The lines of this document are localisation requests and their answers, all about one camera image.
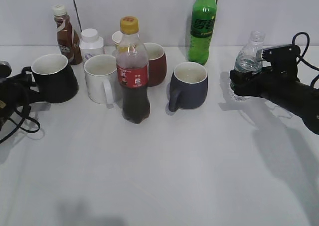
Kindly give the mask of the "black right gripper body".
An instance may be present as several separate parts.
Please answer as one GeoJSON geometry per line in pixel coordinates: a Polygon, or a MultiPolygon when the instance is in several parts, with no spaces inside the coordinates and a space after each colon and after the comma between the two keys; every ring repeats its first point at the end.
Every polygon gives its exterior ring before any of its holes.
{"type": "Polygon", "coordinates": [[[249,80],[249,96],[267,99],[278,105],[298,105],[298,78],[289,78],[285,73],[275,73],[266,67],[249,80]]]}

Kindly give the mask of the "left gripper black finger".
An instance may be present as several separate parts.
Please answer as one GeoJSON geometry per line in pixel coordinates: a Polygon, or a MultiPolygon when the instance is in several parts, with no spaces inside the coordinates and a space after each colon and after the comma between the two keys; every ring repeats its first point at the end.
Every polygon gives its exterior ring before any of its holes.
{"type": "MultiPolygon", "coordinates": [[[[27,72],[31,72],[31,67],[27,66],[24,67],[21,71],[22,74],[26,75],[27,72]]],[[[31,89],[27,89],[27,97],[28,97],[28,102],[31,103],[36,103],[36,102],[47,102],[44,94],[41,93],[40,91],[34,91],[31,89]]]]}

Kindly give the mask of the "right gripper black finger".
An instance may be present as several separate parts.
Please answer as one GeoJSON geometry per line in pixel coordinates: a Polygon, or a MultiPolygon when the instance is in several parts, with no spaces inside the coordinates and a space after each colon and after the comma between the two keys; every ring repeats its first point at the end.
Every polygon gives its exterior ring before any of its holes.
{"type": "Polygon", "coordinates": [[[231,88],[238,96],[259,96],[256,77],[252,72],[230,71],[231,88]]]}

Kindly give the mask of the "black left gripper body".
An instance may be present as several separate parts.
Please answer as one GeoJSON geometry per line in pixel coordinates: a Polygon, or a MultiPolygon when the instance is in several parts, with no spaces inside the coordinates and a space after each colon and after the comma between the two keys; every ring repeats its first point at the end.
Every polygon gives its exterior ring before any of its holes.
{"type": "Polygon", "coordinates": [[[26,92],[31,87],[31,75],[21,72],[10,77],[12,68],[7,61],[0,62],[0,128],[18,107],[28,105],[26,92]]]}

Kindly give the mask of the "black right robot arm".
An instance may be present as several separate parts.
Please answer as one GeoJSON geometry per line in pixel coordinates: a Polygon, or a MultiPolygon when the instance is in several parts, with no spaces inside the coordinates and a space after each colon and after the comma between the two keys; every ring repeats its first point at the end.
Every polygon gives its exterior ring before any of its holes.
{"type": "Polygon", "coordinates": [[[305,126],[319,133],[319,91],[283,73],[265,67],[258,74],[230,71],[233,91],[238,96],[259,97],[300,117],[305,126]]]}

